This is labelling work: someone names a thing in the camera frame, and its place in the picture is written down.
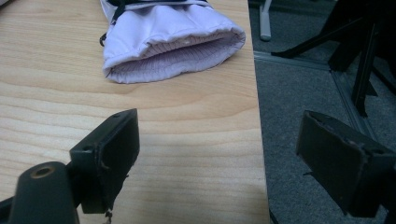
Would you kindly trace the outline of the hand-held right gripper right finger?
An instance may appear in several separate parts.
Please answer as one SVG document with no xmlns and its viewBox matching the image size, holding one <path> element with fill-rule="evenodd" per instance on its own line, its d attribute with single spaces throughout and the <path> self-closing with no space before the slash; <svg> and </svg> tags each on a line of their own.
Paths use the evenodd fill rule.
<svg viewBox="0 0 396 224">
<path fill-rule="evenodd" d="M 396 218 L 396 152 L 342 121 L 306 110 L 297 155 L 344 214 Z"/>
</svg>

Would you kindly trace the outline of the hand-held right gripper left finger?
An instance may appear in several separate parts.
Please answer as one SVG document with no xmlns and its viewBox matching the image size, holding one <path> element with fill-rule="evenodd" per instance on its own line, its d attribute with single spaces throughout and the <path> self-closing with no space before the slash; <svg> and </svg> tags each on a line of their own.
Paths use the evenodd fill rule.
<svg viewBox="0 0 396 224">
<path fill-rule="evenodd" d="M 70 150 L 75 204 L 85 214 L 111 210 L 140 150 L 137 111 L 108 117 Z"/>
</svg>

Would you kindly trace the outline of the lavender fabric pouch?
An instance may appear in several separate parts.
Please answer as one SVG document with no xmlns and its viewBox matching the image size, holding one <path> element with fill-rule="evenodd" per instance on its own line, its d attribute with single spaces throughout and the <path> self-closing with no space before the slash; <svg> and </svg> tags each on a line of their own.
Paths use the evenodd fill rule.
<svg viewBox="0 0 396 224">
<path fill-rule="evenodd" d="M 100 0 L 103 73 L 118 83 L 161 81 L 215 67 L 240 50 L 245 31 L 207 0 Z"/>
</svg>

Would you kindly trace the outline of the black metal stand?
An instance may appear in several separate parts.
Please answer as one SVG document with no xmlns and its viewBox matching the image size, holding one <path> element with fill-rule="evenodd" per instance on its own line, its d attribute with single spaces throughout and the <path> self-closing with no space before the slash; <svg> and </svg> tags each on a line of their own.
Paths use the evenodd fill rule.
<svg viewBox="0 0 396 224">
<path fill-rule="evenodd" d="M 351 101 L 364 117 L 375 57 L 396 58 L 396 0 L 338 0 L 319 35 L 275 56 L 291 59 L 330 40 L 339 43 L 329 60 L 333 71 L 360 59 Z"/>
</svg>

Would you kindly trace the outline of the white table leg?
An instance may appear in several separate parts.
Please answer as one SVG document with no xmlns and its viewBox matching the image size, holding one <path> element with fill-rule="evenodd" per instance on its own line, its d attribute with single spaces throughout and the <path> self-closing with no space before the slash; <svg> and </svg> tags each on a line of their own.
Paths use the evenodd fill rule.
<svg viewBox="0 0 396 224">
<path fill-rule="evenodd" d="M 260 37 L 262 41 L 271 40 L 271 25 L 269 17 L 269 9 L 272 0 L 264 0 L 260 5 Z"/>
</svg>

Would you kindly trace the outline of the grey floor rail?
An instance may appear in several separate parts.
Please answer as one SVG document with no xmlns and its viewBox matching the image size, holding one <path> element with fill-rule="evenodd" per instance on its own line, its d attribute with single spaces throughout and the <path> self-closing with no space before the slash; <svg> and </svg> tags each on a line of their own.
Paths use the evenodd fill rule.
<svg viewBox="0 0 396 224">
<path fill-rule="evenodd" d="M 259 62 L 287 64 L 287 65 L 299 66 L 299 67 L 328 72 L 331 75 L 332 80 L 336 86 L 336 89 L 340 95 L 341 101 L 343 103 L 344 109 L 347 113 L 348 120 L 351 126 L 355 130 L 377 141 L 377 136 L 369 120 L 367 118 L 362 117 L 359 114 L 357 108 L 352 104 L 352 100 L 351 100 L 352 87 L 348 83 L 347 78 L 342 72 L 333 71 L 330 68 L 330 66 L 323 61 L 310 60 L 301 57 L 297 57 L 294 59 L 287 59 L 287 58 L 273 56 L 271 53 L 268 52 L 262 52 L 256 50 L 254 50 L 254 59 Z"/>
</svg>

